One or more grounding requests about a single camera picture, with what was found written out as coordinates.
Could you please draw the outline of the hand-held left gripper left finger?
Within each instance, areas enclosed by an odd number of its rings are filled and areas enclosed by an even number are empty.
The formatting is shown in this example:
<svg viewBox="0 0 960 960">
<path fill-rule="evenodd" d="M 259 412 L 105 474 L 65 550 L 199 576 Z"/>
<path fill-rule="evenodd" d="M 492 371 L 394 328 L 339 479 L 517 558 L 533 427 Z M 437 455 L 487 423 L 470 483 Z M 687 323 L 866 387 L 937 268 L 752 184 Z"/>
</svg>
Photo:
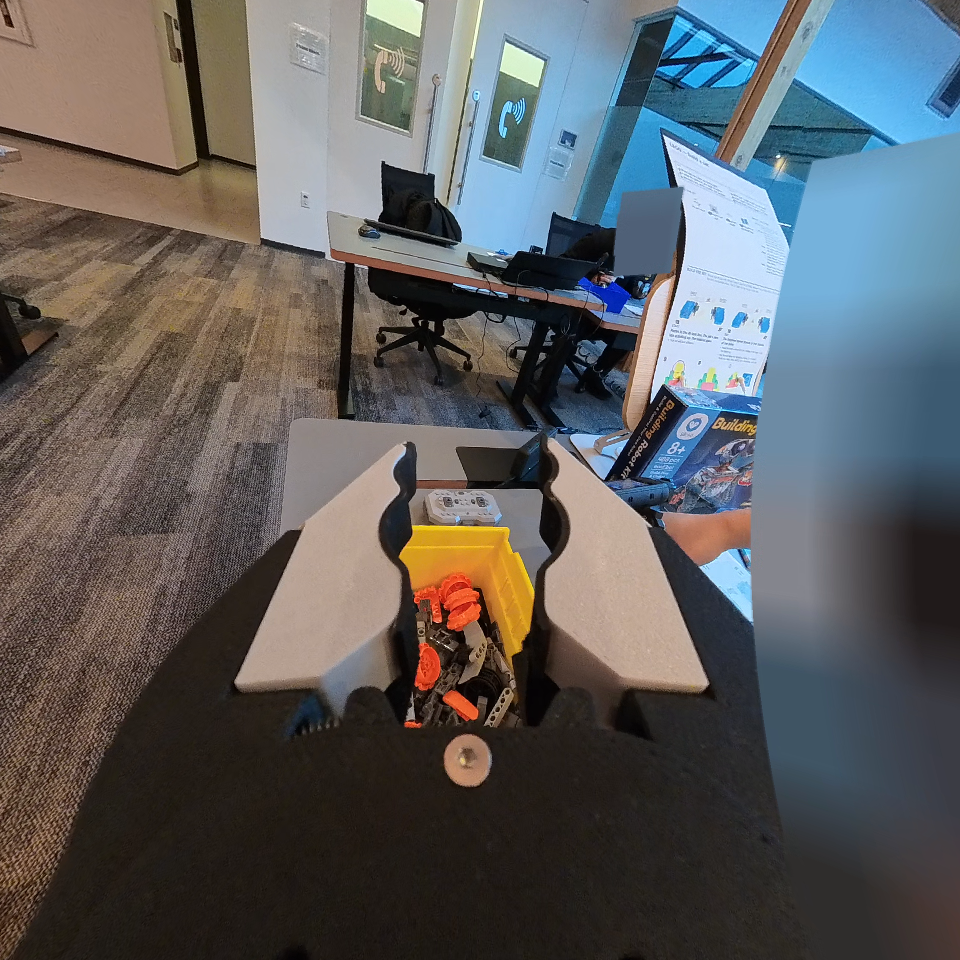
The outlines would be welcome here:
<svg viewBox="0 0 960 960">
<path fill-rule="evenodd" d="M 314 690 L 335 714 L 361 688 L 402 675 L 394 640 L 410 578 L 417 452 L 386 454 L 303 524 L 234 679 L 242 693 Z"/>
</svg>

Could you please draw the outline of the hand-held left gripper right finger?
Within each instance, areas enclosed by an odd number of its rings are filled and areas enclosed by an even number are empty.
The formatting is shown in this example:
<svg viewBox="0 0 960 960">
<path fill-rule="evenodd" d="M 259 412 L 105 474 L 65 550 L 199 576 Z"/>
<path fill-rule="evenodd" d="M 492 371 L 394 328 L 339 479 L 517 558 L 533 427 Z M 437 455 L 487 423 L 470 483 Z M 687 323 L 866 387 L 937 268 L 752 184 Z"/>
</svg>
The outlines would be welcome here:
<svg viewBox="0 0 960 960">
<path fill-rule="evenodd" d="M 541 442 L 541 538 L 551 554 L 537 574 L 545 617 L 545 673 L 589 692 L 603 719 L 623 694 L 701 694 L 709 679 L 646 520 L 555 438 Z"/>
</svg>

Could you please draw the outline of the pile of building brick parts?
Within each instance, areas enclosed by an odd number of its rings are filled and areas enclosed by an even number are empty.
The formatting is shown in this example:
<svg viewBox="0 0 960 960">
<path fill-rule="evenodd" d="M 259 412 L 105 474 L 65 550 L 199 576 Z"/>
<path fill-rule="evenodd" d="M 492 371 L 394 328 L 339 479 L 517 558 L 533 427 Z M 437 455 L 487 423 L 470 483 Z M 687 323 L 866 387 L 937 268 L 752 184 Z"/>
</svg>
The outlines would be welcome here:
<svg viewBox="0 0 960 960">
<path fill-rule="evenodd" d="M 408 729 L 522 726 L 518 684 L 498 624 L 463 572 L 414 593 L 418 662 Z"/>
</svg>

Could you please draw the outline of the yellow plastic bin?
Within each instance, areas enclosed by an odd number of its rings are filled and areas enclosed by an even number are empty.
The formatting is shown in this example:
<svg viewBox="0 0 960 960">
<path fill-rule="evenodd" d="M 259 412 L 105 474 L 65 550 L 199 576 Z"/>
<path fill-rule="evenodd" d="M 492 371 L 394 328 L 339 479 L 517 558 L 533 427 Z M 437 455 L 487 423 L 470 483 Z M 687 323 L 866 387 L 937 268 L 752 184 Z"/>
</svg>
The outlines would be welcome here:
<svg viewBox="0 0 960 960">
<path fill-rule="evenodd" d="M 529 632 L 535 590 L 506 527 L 418 525 L 400 552 L 411 587 L 437 586 L 462 572 L 483 595 L 508 660 L 522 651 Z"/>
</svg>

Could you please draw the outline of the grey desk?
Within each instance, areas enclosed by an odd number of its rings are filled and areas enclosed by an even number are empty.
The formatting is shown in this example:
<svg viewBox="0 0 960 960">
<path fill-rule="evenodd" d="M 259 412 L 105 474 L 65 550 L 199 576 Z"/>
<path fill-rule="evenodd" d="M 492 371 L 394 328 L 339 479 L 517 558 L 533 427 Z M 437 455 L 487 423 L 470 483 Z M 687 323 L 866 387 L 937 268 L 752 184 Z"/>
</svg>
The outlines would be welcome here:
<svg viewBox="0 0 960 960">
<path fill-rule="evenodd" d="M 516 449 L 532 436 L 525 431 L 298 418 L 290 426 L 279 532 L 300 528 L 398 444 L 415 444 L 421 484 L 434 482 L 446 489 L 466 478 L 456 448 Z M 510 530 L 510 545 L 534 582 L 549 556 L 539 533 L 541 495 L 538 490 L 505 488 L 493 497 L 501 509 L 500 525 Z"/>
</svg>

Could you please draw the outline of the black-legged desk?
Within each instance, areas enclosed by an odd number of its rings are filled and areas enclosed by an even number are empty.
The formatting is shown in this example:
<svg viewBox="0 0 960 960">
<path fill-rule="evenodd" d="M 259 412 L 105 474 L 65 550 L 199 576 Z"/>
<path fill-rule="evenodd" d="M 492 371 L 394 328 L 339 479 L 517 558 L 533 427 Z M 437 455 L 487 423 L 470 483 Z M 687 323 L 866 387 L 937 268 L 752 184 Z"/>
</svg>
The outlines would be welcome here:
<svg viewBox="0 0 960 960">
<path fill-rule="evenodd" d="M 32 328 L 26 334 L 21 334 L 9 308 L 10 304 L 1 297 L 1 380 L 10 377 L 34 354 L 59 337 L 58 324 L 43 315 L 38 320 L 19 315 L 32 323 Z"/>
</svg>

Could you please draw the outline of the dark blue robot kit box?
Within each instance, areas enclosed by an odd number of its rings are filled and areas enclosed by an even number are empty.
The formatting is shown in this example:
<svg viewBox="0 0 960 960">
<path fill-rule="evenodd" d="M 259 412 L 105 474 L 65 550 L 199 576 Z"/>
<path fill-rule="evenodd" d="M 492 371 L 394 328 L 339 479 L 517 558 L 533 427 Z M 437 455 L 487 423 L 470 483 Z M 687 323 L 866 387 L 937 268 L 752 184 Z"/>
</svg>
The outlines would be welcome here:
<svg viewBox="0 0 960 960">
<path fill-rule="evenodd" d="M 670 481 L 667 511 L 750 508 L 761 410 L 762 400 L 750 395 L 662 386 L 606 480 Z"/>
</svg>

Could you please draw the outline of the grey remote control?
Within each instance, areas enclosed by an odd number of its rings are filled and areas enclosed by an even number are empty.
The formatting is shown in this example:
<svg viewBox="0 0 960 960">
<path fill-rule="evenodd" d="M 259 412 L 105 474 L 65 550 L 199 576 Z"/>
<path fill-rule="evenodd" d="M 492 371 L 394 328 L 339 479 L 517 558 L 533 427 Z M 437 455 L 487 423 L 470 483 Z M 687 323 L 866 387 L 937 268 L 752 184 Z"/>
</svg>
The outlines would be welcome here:
<svg viewBox="0 0 960 960">
<path fill-rule="evenodd" d="M 483 489 L 431 488 L 424 498 L 427 522 L 440 526 L 498 526 L 502 512 Z"/>
</svg>

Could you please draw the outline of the black laptop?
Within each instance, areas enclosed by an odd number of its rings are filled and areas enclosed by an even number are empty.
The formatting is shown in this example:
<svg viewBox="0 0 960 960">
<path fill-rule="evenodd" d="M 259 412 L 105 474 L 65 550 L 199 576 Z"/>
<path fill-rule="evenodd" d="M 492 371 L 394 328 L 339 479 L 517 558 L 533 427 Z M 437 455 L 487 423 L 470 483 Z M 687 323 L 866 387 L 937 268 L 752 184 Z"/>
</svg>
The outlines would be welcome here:
<svg viewBox="0 0 960 960">
<path fill-rule="evenodd" d="M 597 263 L 520 250 L 510 258 L 498 281 L 545 291 L 572 291 L 596 272 Z"/>
</svg>

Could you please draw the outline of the black backpack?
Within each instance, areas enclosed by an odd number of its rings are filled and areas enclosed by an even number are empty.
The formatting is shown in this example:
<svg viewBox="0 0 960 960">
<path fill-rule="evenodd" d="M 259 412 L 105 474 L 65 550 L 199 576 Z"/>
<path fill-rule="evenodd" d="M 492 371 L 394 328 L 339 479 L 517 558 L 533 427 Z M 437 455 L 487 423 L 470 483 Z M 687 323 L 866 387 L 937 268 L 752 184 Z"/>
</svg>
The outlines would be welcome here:
<svg viewBox="0 0 960 960">
<path fill-rule="evenodd" d="M 452 212 L 417 188 L 391 191 L 378 221 L 456 243 L 463 239 L 461 225 Z"/>
</svg>

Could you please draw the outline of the metal door pull bar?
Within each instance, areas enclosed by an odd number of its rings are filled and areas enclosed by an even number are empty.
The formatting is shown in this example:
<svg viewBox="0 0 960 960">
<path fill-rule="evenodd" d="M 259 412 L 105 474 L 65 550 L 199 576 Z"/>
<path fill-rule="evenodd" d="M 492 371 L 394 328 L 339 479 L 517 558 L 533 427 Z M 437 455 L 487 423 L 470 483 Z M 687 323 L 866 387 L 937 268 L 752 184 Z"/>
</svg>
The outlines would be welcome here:
<svg viewBox="0 0 960 960">
<path fill-rule="evenodd" d="M 464 125 L 462 125 L 461 129 L 462 143 L 458 148 L 458 166 L 456 166 L 454 169 L 455 207 L 459 207 L 463 201 L 466 177 L 472 156 L 481 96 L 482 95 L 479 88 L 474 88 L 470 92 L 469 100 L 466 105 L 467 113 L 464 114 Z"/>
<path fill-rule="evenodd" d="M 431 154 L 431 148 L 432 148 L 433 139 L 434 139 L 435 122 L 438 116 L 438 106 L 439 106 L 440 90 L 441 90 L 442 83 L 443 83 L 442 76 L 440 74 L 433 74 L 431 78 L 432 94 L 431 94 L 431 101 L 428 109 L 426 134 L 425 134 L 425 140 L 424 140 L 424 152 L 423 152 L 423 160 L 422 160 L 422 174 L 424 175 L 429 173 L 430 154 Z"/>
</svg>

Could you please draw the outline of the door window blue phone symbol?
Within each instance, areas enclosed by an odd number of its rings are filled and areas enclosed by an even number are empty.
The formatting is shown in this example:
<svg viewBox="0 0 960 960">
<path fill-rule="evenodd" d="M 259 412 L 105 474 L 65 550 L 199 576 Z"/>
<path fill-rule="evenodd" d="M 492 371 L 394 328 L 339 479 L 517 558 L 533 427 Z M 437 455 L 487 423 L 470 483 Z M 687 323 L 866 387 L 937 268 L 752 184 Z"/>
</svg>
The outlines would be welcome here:
<svg viewBox="0 0 960 960">
<path fill-rule="evenodd" d="M 549 57 L 504 36 L 480 157 L 522 171 Z"/>
</svg>

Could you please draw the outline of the door window orange phone symbol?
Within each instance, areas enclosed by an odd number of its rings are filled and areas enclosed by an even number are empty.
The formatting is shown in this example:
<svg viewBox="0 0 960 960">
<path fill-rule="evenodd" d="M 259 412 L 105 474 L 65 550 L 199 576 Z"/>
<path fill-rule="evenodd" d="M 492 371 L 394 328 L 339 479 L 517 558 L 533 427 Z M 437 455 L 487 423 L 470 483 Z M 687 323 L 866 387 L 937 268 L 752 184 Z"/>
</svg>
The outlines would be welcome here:
<svg viewBox="0 0 960 960">
<path fill-rule="evenodd" d="M 425 23 L 424 1 L 364 2 L 359 119 L 412 136 Z"/>
</svg>

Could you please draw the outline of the wooden post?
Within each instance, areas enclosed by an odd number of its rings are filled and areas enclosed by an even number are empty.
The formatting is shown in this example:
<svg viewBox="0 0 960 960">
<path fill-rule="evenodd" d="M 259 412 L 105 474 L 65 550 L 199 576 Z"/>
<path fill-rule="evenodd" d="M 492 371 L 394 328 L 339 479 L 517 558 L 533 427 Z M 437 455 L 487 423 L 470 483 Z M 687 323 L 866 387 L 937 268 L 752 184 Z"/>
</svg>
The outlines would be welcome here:
<svg viewBox="0 0 960 960">
<path fill-rule="evenodd" d="M 816 40 L 834 1 L 788 1 L 715 153 L 745 171 Z"/>
</svg>

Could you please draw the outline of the white wall sign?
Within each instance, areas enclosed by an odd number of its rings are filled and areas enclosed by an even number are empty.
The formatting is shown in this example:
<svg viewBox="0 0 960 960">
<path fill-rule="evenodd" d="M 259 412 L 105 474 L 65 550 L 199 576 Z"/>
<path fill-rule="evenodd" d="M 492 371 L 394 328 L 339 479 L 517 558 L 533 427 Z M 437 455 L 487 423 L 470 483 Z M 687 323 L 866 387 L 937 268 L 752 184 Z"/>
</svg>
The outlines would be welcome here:
<svg viewBox="0 0 960 960">
<path fill-rule="evenodd" d="M 329 38 L 300 23 L 290 24 L 290 63 L 320 76 L 328 74 Z"/>
</svg>

